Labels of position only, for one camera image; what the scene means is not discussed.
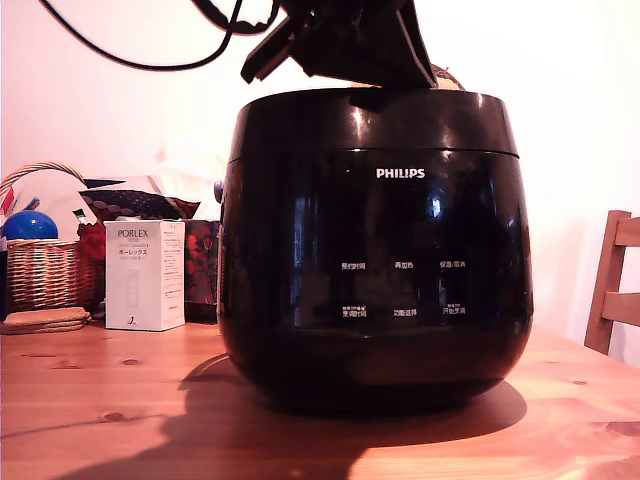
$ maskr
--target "table surface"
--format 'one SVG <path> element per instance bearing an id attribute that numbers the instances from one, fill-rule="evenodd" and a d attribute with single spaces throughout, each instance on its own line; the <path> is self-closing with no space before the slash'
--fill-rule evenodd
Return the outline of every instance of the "table surface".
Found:
<path id="1" fill-rule="evenodd" d="M 640 370 L 539 328 L 468 406 L 369 421 L 270 410 L 214 325 L 1 348 L 7 480 L 640 479 Z"/>

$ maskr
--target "basket handle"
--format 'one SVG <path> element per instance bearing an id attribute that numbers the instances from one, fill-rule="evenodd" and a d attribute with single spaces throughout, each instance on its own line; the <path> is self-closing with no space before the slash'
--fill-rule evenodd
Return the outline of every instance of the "basket handle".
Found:
<path id="1" fill-rule="evenodd" d="M 0 199 L 4 198 L 4 196 L 9 191 L 9 188 L 11 188 L 11 186 L 19 179 L 30 173 L 39 172 L 40 170 L 58 170 L 60 172 L 65 172 L 76 177 L 83 183 L 83 185 L 87 185 L 82 175 L 77 170 L 71 167 L 67 167 L 66 165 L 61 165 L 54 162 L 32 163 L 31 165 L 26 165 L 22 168 L 19 168 L 15 172 L 7 175 L 4 180 L 2 180 L 2 184 L 0 184 Z"/>

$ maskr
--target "cork coaster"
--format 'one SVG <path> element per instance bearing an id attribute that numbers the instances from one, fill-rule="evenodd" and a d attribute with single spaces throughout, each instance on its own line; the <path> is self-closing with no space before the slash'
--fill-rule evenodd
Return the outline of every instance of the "cork coaster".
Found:
<path id="1" fill-rule="evenodd" d="M 89 314 L 81 307 L 16 312 L 0 324 L 0 333 L 68 332 L 82 328 L 88 318 Z"/>

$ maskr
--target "cardboard box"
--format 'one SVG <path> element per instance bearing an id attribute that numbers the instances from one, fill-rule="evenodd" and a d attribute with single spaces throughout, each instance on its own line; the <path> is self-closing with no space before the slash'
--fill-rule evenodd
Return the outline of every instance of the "cardboard box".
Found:
<path id="1" fill-rule="evenodd" d="M 184 223 L 104 224 L 107 328 L 163 331 L 184 325 Z"/>

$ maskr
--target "black cable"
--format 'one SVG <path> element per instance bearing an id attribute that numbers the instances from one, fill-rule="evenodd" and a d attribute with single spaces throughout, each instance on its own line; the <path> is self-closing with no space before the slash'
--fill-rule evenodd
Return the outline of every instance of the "black cable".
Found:
<path id="1" fill-rule="evenodd" d="M 280 0 L 273 0 L 271 5 L 271 14 L 267 23 L 258 22 L 255 25 L 251 25 L 249 22 L 239 20 L 230 26 L 227 17 L 216 7 L 210 0 L 191 0 L 193 4 L 200 10 L 200 13 L 207 17 L 211 23 L 221 28 L 222 30 L 228 30 L 231 28 L 234 34 L 238 35 L 257 35 L 259 33 L 266 32 L 267 29 L 273 24 L 278 15 L 280 9 Z"/>
<path id="2" fill-rule="evenodd" d="M 94 52 L 102 55 L 103 57 L 119 63 L 121 65 L 125 65 L 131 68 L 137 68 L 138 70 L 149 70 L 155 72 L 177 72 L 182 70 L 191 70 L 194 68 L 202 67 L 211 63 L 216 58 L 218 58 L 225 51 L 227 46 L 229 45 L 229 41 L 231 40 L 231 36 L 233 35 L 233 28 L 226 28 L 225 36 L 222 40 L 222 43 L 218 47 L 218 49 L 209 55 L 207 58 L 203 58 L 202 60 L 198 60 L 192 63 L 185 63 L 181 65 L 147 65 L 144 63 L 132 62 L 130 60 L 126 60 L 124 58 L 117 57 L 106 50 L 98 47 L 86 37 L 84 37 L 80 32 L 78 32 L 75 28 L 73 28 L 62 16 L 53 8 L 53 6 L 48 2 L 48 0 L 39 0 L 40 3 L 49 11 L 49 13 L 63 26 L 67 29 L 69 33 L 71 33 L 78 41 L 83 43 L 86 47 L 90 48 Z M 238 15 L 240 14 L 240 7 L 242 6 L 242 0 L 236 0 L 236 4 L 233 8 L 233 13 L 231 14 L 231 19 L 228 22 L 228 25 L 234 26 L 238 20 Z"/>

